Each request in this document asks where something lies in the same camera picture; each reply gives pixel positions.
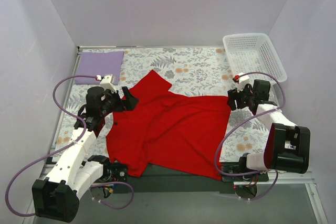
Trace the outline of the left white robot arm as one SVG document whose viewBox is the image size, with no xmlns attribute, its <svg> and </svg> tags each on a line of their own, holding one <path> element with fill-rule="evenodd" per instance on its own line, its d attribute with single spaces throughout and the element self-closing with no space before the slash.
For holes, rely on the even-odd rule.
<svg viewBox="0 0 336 224">
<path fill-rule="evenodd" d="M 127 87 L 120 98 L 117 91 L 103 87 L 89 88 L 86 103 L 79 109 L 72 132 L 72 143 L 44 179 L 32 186 L 35 214 L 38 217 L 70 223 L 75 218 L 82 196 L 90 188 L 106 188 L 111 194 L 115 185 L 127 186 L 127 168 L 112 163 L 108 157 L 92 155 L 85 159 L 113 112 L 132 111 L 139 100 Z"/>
</svg>

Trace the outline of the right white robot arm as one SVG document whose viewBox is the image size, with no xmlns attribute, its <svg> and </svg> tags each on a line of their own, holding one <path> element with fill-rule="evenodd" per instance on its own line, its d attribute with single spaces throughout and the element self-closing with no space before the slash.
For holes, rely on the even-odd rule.
<svg viewBox="0 0 336 224">
<path fill-rule="evenodd" d="M 276 103 L 269 101 L 270 82 L 255 80 L 250 84 L 247 76 L 236 76 L 234 81 L 238 87 L 228 91 L 227 104 L 231 110 L 249 108 L 269 131 L 265 150 L 243 154 L 239 159 L 240 170 L 244 173 L 276 169 L 304 174 L 309 166 L 310 130 L 292 123 L 277 109 Z"/>
</svg>

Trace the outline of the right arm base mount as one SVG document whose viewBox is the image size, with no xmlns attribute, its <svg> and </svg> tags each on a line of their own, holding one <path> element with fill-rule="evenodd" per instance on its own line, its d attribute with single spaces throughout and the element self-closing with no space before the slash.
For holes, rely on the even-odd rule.
<svg viewBox="0 0 336 224">
<path fill-rule="evenodd" d="M 258 193 L 257 184 L 259 182 L 268 182 L 269 176 L 265 174 L 251 174 L 241 176 L 222 175 L 222 182 L 228 183 L 232 187 L 232 194 L 241 198 L 255 198 Z"/>
</svg>

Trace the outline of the red t shirt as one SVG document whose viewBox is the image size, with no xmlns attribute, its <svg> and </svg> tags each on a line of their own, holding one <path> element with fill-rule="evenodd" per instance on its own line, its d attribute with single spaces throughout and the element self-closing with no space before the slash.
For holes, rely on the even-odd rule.
<svg viewBox="0 0 336 224">
<path fill-rule="evenodd" d="M 113 114 L 106 137 L 109 158 L 140 177 L 149 164 L 220 179 L 215 152 L 230 116 L 222 95 L 187 97 L 150 71 L 133 88 L 139 103 L 132 111 Z"/>
</svg>

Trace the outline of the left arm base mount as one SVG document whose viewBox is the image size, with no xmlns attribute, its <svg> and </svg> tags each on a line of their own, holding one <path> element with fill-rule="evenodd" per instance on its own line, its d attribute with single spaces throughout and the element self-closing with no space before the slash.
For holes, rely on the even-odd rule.
<svg viewBox="0 0 336 224">
<path fill-rule="evenodd" d="M 88 162 L 98 162 L 103 165 L 103 173 L 95 180 L 96 183 L 111 181 L 127 182 L 128 168 L 125 164 L 112 162 L 108 157 L 102 155 L 92 155 L 88 158 Z"/>
</svg>

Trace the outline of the white plastic basket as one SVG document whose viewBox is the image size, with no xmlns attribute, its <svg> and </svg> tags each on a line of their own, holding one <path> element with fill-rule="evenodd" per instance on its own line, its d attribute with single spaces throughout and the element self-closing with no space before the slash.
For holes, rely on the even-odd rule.
<svg viewBox="0 0 336 224">
<path fill-rule="evenodd" d="M 268 35 L 226 35 L 223 37 L 223 45 L 233 75 L 263 72 L 273 76 L 280 83 L 287 80 L 286 71 Z"/>
</svg>

